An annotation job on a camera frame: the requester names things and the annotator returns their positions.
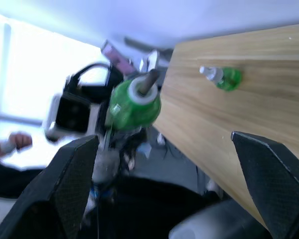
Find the white ceiling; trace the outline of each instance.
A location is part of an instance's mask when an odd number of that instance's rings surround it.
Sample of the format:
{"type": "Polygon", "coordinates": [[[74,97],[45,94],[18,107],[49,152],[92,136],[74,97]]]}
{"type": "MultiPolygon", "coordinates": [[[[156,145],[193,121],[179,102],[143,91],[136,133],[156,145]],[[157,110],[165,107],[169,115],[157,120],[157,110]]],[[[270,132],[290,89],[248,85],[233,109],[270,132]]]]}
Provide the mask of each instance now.
{"type": "Polygon", "coordinates": [[[96,46],[110,39],[122,50],[124,36],[173,47],[299,23],[299,0],[0,0],[0,13],[96,46]]]}

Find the pink object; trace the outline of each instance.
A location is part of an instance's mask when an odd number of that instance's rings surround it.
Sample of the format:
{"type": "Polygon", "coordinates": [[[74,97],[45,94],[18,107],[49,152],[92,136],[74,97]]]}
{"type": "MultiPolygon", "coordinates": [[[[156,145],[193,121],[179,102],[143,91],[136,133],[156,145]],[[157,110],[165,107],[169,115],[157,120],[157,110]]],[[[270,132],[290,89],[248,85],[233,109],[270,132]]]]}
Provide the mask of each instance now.
{"type": "Polygon", "coordinates": [[[108,41],[105,42],[101,52],[123,75],[136,71],[136,68],[108,41]]]}

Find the metal rod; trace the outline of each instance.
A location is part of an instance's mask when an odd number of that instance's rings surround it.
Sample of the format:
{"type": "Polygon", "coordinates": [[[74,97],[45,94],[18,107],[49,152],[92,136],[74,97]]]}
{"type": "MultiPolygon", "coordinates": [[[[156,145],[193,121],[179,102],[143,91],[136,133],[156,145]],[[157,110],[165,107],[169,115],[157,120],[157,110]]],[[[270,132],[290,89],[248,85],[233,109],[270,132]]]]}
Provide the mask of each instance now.
{"type": "Polygon", "coordinates": [[[147,75],[146,79],[142,82],[141,87],[139,88],[139,93],[145,96],[157,81],[159,77],[159,71],[156,69],[152,69],[147,75]]]}

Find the white bottle cap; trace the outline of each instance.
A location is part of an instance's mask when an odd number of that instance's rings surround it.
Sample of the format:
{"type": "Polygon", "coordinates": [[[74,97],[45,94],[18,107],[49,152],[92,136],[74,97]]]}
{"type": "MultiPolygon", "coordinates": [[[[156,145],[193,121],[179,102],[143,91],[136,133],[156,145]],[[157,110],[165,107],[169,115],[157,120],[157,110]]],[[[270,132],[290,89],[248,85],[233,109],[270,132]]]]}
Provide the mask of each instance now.
{"type": "Polygon", "coordinates": [[[201,66],[199,72],[206,76],[209,81],[212,81],[215,84],[220,82],[224,76],[223,70],[218,67],[201,66]]]}
{"type": "Polygon", "coordinates": [[[154,84],[146,96],[141,96],[138,92],[139,90],[139,84],[143,82],[146,79],[146,76],[140,76],[138,78],[135,78],[129,88],[128,88],[128,94],[129,98],[136,104],[139,104],[141,106],[147,105],[151,102],[153,102],[157,95],[158,95],[158,89],[157,85],[154,84]]]}

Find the wood grain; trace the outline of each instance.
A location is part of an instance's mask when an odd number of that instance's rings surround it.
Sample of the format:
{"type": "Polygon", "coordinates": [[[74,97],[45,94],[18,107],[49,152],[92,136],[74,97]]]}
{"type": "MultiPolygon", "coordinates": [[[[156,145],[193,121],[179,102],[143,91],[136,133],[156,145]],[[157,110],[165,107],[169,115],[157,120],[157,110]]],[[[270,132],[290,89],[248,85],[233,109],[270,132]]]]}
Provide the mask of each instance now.
{"type": "Polygon", "coordinates": [[[154,126],[264,224],[247,189],[232,131],[285,144],[299,159],[299,25],[181,43],[176,46],[154,126]],[[200,66],[243,73],[225,92],[200,66]]]}

